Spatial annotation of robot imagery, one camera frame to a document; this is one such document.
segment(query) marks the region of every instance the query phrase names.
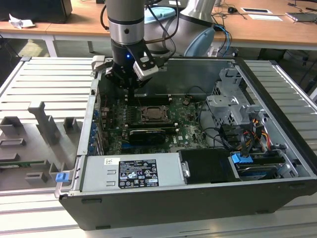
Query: green circuit board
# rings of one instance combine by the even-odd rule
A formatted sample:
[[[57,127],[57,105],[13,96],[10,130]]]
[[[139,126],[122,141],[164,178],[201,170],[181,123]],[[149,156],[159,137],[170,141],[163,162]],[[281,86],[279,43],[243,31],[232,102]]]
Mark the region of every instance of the green circuit board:
[[[170,123],[177,123],[177,132],[166,134],[165,143],[151,146],[131,146],[129,132],[136,128],[129,128],[128,123],[142,122],[144,114],[142,106],[128,106],[124,100],[116,100],[108,105],[108,114],[105,119],[104,131],[107,135],[105,148],[106,155],[119,154],[153,154],[177,152],[180,149],[208,148],[205,136],[202,134],[197,118],[197,105],[189,103],[184,105],[184,96],[172,97],[170,105],[161,106],[166,112]],[[167,126],[151,127],[149,129],[165,130]]]

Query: computer case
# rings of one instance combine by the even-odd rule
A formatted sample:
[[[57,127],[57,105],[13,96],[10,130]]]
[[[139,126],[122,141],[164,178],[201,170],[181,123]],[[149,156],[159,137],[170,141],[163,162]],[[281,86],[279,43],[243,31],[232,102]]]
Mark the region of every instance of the computer case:
[[[71,12],[70,0],[0,0],[1,21],[8,21],[11,14],[22,20],[65,23]]]

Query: open computer chassis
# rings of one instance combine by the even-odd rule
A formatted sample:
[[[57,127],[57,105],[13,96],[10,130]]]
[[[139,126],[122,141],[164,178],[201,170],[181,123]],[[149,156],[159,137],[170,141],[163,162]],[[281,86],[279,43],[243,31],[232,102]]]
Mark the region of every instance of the open computer chassis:
[[[317,157],[255,68],[269,71],[174,59],[134,98],[97,72],[61,204],[95,230],[271,213],[316,192]]]

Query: wooden desk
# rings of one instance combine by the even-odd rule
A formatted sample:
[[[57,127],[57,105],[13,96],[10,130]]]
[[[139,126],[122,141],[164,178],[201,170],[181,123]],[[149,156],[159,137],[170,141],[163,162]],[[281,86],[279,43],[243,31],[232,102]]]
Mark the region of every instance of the wooden desk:
[[[68,36],[103,36],[109,37],[100,23],[100,12],[103,4],[96,4],[95,0],[71,1],[73,11],[65,24],[51,24],[46,33],[49,35]],[[108,17],[105,11],[104,23],[108,26]]]
[[[100,24],[100,11],[103,4],[96,4],[94,0],[71,0],[73,12],[65,24],[36,23],[37,27],[22,29],[13,28],[7,22],[0,22],[0,34],[6,38],[42,39],[45,40],[51,57],[57,57],[56,40],[88,41],[90,52],[93,51],[92,41],[105,41],[109,38]],[[241,7],[266,8],[273,14],[284,15],[286,12],[299,12],[288,6],[292,0],[226,0],[239,10]],[[298,7],[306,11],[306,7],[317,8],[316,3],[297,2]],[[215,7],[213,12],[227,13],[228,6]],[[224,20],[226,29],[232,35],[232,46],[251,48],[317,50],[317,25],[293,23],[288,16],[280,16],[283,21],[253,20],[248,15],[228,15]],[[221,24],[220,17],[215,16]],[[108,24],[106,12],[105,25]],[[216,32],[213,46],[220,46],[224,41],[224,34]]]
[[[233,4],[239,13],[245,13],[241,7],[264,8],[270,10],[271,15],[284,15],[286,12],[300,12],[297,8],[288,6],[291,0],[226,0],[227,4]],[[306,7],[317,8],[313,2],[298,1],[297,7],[306,12]],[[213,12],[228,13],[228,6],[223,4],[215,7]],[[288,16],[279,16],[283,21],[253,20],[248,15],[228,15],[224,24],[232,35],[232,46],[275,48],[275,49],[301,49],[317,50],[317,25],[313,23],[294,23]],[[215,15],[219,24],[222,20]],[[215,42],[223,42],[222,32],[217,32]]]

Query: blue cable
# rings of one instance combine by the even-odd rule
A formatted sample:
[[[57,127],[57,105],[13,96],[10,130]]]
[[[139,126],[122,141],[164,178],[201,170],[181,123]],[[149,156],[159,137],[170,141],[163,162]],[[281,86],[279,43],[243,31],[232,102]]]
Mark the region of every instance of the blue cable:
[[[224,52],[223,56],[225,56],[225,54],[227,53],[228,49],[229,49],[229,45],[230,45],[230,39],[229,39],[229,35],[228,35],[228,32],[223,28],[221,27],[220,25],[216,25],[217,27],[219,27],[225,34],[226,34],[226,37],[227,37],[227,47],[226,47],[226,51]]]

